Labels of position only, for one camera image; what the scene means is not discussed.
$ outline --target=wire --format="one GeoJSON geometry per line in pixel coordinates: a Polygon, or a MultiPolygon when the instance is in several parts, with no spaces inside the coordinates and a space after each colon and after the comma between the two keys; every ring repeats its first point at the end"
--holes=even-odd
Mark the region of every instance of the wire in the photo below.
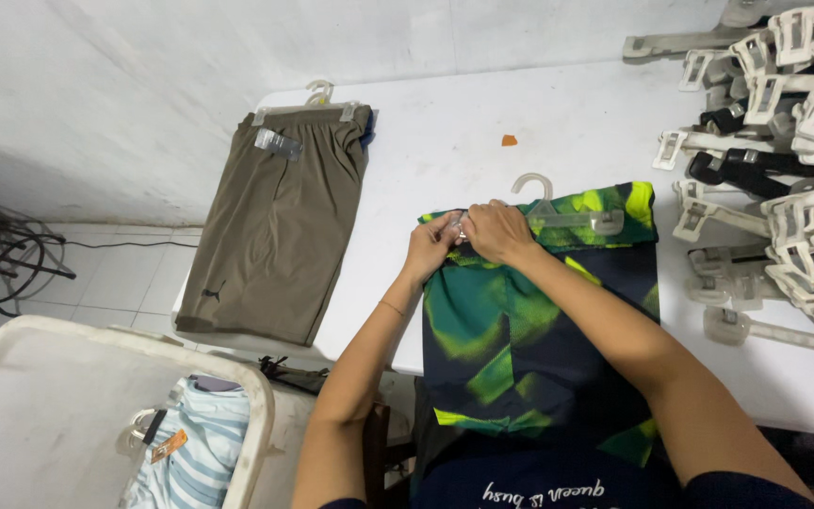
{"type": "MultiPolygon", "coordinates": [[[[47,242],[46,244],[60,244],[57,242],[47,242]]],[[[150,247],[150,246],[162,246],[163,244],[171,244],[173,246],[180,246],[180,247],[197,247],[192,244],[180,244],[177,242],[153,242],[152,244],[139,244],[136,242],[122,242],[121,244],[104,244],[102,246],[88,246],[86,244],[74,241],[65,241],[65,244],[74,244],[74,246],[84,246],[89,247],[90,249],[97,249],[99,247],[118,247],[118,246],[142,246],[142,247],[150,247]]]]}

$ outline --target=white table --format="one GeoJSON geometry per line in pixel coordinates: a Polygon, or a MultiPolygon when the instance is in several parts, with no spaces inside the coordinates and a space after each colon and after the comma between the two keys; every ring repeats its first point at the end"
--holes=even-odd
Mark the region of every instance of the white table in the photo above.
{"type": "MultiPolygon", "coordinates": [[[[520,195],[510,189],[530,171],[552,179],[557,197],[646,180],[655,188],[661,237],[662,325],[721,379],[756,422],[814,432],[814,352],[757,338],[740,348],[709,341],[702,330],[705,307],[684,296],[683,281],[692,275],[686,250],[748,239],[717,224],[706,227],[698,245],[671,236],[678,214],[670,185],[683,178],[685,160],[673,172],[651,168],[657,137],[695,122],[705,104],[704,92],[677,91],[681,72],[680,62],[610,62],[335,88],[333,101],[359,99],[378,115],[354,233],[314,345],[179,335],[260,353],[335,360],[400,269],[420,214],[493,197],[528,203],[541,197],[541,186],[529,184],[520,195]],[[504,134],[516,136],[518,144],[503,147],[504,134]]],[[[273,93],[260,105],[301,104],[308,96],[305,90],[273,93]]],[[[766,303],[761,312],[749,314],[814,330],[786,303],[766,303]]],[[[423,374],[421,315],[417,308],[391,363],[402,373],[423,374]]]]}

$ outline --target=blue striped fabric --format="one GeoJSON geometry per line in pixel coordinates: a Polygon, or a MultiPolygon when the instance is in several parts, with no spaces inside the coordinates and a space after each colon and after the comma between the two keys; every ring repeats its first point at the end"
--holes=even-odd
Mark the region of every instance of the blue striped fabric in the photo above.
{"type": "Polygon", "coordinates": [[[242,388],[206,392],[188,378],[178,380],[181,397],[169,409],[126,496],[133,509],[221,507],[250,422],[242,388]],[[153,449],[179,429],[187,443],[150,464],[153,449]]]}

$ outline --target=person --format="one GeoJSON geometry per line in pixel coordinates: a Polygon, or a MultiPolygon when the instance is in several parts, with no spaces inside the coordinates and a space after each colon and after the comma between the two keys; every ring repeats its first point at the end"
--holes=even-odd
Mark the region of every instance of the person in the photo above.
{"type": "MultiPolygon", "coordinates": [[[[300,453],[295,509],[366,507],[363,425],[410,304],[462,240],[454,214],[413,230],[400,274],[328,376],[300,453]]],[[[519,210],[472,205],[461,226],[480,255],[522,272],[639,390],[676,480],[572,438],[514,447],[468,431],[424,472],[413,507],[814,507],[721,381],[650,318],[549,255],[519,210]]]]}

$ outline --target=pile of hangers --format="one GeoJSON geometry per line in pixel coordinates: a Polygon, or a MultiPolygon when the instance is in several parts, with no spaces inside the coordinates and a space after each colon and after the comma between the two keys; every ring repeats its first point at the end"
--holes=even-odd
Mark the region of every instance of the pile of hangers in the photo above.
{"type": "Polygon", "coordinates": [[[764,19],[717,35],[631,37],[625,56],[680,52],[688,44],[679,89],[708,90],[695,125],[661,133],[653,163],[673,170],[681,153],[691,156],[688,179],[674,184],[681,210],[674,236],[695,242],[713,219],[766,239],[689,253],[697,275],[686,291],[709,305],[707,334],[732,344],[754,335],[814,349],[814,334],[742,313],[761,309],[764,299],[788,299],[814,321],[814,6],[764,19]],[[747,214],[706,199],[718,191],[744,192],[761,204],[747,214]]]}

